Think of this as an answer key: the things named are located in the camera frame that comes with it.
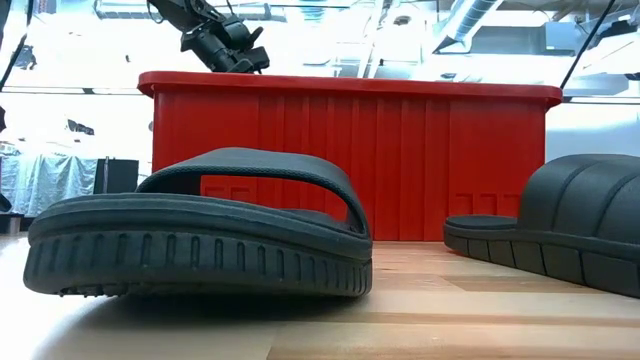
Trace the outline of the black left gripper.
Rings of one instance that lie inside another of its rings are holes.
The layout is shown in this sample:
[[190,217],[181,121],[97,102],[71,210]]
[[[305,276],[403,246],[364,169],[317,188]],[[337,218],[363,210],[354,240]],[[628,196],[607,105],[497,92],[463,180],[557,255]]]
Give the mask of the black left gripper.
[[212,72],[260,73],[270,66],[265,48],[255,46],[262,32],[262,27],[250,32],[236,15],[209,20],[182,34],[181,51],[192,51]]

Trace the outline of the black slide sandal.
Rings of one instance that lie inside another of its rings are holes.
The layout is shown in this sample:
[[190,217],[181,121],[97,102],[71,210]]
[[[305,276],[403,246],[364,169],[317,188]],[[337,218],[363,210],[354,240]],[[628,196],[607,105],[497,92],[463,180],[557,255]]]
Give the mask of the black slide sandal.
[[[312,184],[341,198],[347,217],[205,197],[205,175]],[[35,218],[28,242],[25,286],[59,296],[360,297],[373,284],[372,235],[348,176],[296,153],[220,148],[163,168],[132,192],[65,199]]]
[[640,157],[554,159],[517,216],[451,216],[443,233],[464,256],[640,299]]

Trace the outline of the red plastic bin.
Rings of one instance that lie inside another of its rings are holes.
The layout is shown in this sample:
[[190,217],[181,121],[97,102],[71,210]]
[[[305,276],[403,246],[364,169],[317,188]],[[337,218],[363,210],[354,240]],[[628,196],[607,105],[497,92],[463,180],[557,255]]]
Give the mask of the red plastic bin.
[[516,215],[562,100],[544,85],[170,71],[138,88],[154,103],[154,169],[221,147],[321,157],[383,241],[438,241],[451,215]]

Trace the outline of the black box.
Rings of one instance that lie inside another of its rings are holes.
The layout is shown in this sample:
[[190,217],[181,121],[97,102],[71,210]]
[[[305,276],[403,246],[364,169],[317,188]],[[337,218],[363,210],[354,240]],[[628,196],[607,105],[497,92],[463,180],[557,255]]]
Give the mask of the black box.
[[138,185],[139,161],[102,158],[97,161],[94,194],[133,192]]

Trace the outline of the black diagonal rig strut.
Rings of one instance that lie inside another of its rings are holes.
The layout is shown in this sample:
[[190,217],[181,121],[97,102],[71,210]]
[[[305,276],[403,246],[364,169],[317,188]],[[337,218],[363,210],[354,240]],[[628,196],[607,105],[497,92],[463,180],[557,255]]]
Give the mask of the black diagonal rig strut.
[[22,10],[24,12],[25,20],[24,25],[19,28],[19,30],[22,31],[22,34],[16,42],[15,49],[8,58],[7,65],[0,77],[0,93],[3,92],[14,65],[26,43],[29,27],[34,16],[34,5],[35,0],[0,0],[0,52],[2,51],[3,41],[6,38],[6,28],[7,23],[10,22],[11,13],[17,13],[19,10]]
[[564,78],[563,78],[563,80],[562,80],[562,82],[561,82],[561,84],[559,86],[560,89],[562,89],[563,91],[564,91],[564,88],[565,88],[566,84],[569,82],[569,80],[570,80],[575,68],[577,67],[578,63],[580,62],[581,57],[584,55],[584,53],[586,52],[587,48],[589,47],[589,45],[593,41],[593,39],[594,39],[595,35],[597,34],[600,26],[604,22],[604,19],[606,18],[606,16],[611,11],[611,9],[614,6],[615,2],[616,2],[616,0],[609,0],[608,1],[608,4],[607,4],[606,8],[603,10],[601,15],[598,17],[597,22],[595,23],[595,25],[593,26],[591,31],[588,33],[588,36],[586,37],[583,45],[581,46],[581,48],[577,52],[573,63],[571,64],[571,66],[567,70],[567,72],[566,72],[566,74],[565,74],[565,76],[564,76]]

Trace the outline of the pale cloth cover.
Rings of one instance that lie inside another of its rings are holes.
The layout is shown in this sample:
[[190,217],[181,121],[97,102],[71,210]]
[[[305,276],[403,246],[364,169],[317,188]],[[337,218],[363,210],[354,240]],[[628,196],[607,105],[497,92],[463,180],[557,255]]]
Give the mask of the pale cloth cover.
[[50,205],[94,191],[97,159],[76,156],[0,157],[0,192],[10,212],[35,217]]

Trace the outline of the silver ventilation duct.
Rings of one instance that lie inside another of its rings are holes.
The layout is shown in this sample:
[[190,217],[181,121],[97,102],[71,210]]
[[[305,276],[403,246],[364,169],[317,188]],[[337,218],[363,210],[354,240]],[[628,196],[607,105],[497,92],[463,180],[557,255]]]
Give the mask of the silver ventilation duct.
[[504,0],[455,0],[448,18],[439,23],[433,53],[447,52],[453,46],[462,53],[471,49],[472,39],[483,25],[483,18],[498,9]]

